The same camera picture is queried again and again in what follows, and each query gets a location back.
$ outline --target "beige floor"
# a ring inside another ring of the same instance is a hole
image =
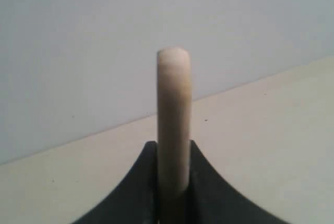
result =
[[[329,57],[196,101],[192,138],[261,207],[295,224],[332,223],[333,81]],[[152,116],[0,166],[0,223],[74,221],[154,139]]]

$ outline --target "cylindrical rod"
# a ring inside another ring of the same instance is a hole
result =
[[[158,52],[158,183],[161,224],[185,223],[192,102],[190,56],[181,48]]]

